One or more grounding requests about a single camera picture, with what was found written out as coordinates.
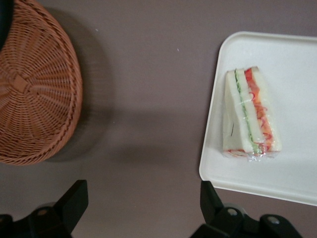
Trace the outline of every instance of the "plastic wrap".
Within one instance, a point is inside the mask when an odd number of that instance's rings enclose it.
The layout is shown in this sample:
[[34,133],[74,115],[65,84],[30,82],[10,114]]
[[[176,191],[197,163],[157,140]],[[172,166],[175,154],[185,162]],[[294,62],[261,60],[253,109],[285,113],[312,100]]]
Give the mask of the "plastic wrap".
[[259,69],[228,71],[224,100],[224,154],[249,160],[275,157],[282,145]]

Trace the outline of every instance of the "wicker basket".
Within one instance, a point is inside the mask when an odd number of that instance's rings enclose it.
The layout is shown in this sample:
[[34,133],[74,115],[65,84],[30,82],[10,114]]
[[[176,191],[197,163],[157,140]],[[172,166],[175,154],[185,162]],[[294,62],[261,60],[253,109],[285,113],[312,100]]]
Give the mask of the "wicker basket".
[[15,0],[0,53],[0,162],[27,165],[59,151],[81,110],[82,78],[71,41],[34,0]]

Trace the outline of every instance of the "metal screw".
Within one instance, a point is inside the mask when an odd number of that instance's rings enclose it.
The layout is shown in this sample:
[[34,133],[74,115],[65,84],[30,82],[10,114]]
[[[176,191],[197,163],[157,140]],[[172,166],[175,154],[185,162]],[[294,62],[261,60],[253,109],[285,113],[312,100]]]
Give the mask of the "metal screw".
[[42,210],[38,211],[38,216],[45,215],[46,213],[47,213],[47,210],[46,209],[42,209]]
[[279,224],[279,220],[276,217],[268,217],[267,218],[272,224],[274,225],[278,225]]
[[233,208],[229,208],[228,210],[228,213],[231,215],[231,216],[236,216],[238,215],[238,212],[236,210],[234,210]]

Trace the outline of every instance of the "black plastic part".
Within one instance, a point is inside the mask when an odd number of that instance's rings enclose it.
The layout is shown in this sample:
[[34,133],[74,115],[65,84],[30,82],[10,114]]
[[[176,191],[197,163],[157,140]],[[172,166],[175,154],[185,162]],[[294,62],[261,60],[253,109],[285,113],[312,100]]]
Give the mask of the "black plastic part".
[[210,181],[201,182],[200,208],[207,224],[210,224],[214,220],[215,215],[224,208],[221,199]]
[[13,220],[10,215],[0,215],[0,237],[7,235],[11,231],[12,225]]
[[[229,211],[235,211],[234,215],[231,215]],[[244,221],[243,214],[232,207],[225,207],[215,216],[215,219],[210,223],[211,226],[225,232],[228,237],[236,237],[240,232]]]
[[209,181],[201,182],[200,205],[206,224],[191,238],[302,238],[281,216],[263,215],[256,221],[235,207],[225,207]]
[[39,208],[16,222],[0,215],[0,238],[71,238],[87,206],[87,182],[78,180],[53,207]]
[[70,233],[51,207],[42,207],[28,217],[32,238],[71,238]]
[[[270,218],[274,218],[277,222],[271,222]],[[302,238],[288,220],[278,215],[261,216],[260,231],[270,238]]]
[[53,206],[71,233],[88,206],[87,181],[78,180]]
[[201,225],[190,238],[229,238],[228,234],[208,224]]
[[13,0],[0,0],[0,51],[4,46],[13,19]]

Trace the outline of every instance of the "plastic tray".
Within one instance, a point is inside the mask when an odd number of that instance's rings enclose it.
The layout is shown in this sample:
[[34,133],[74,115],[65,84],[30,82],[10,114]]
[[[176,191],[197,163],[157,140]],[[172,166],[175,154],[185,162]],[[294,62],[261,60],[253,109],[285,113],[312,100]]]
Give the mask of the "plastic tray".
[[[317,38],[238,32],[219,52],[200,175],[217,188],[317,205]],[[283,144],[275,159],[222,154],[224,76],[258,66]]]

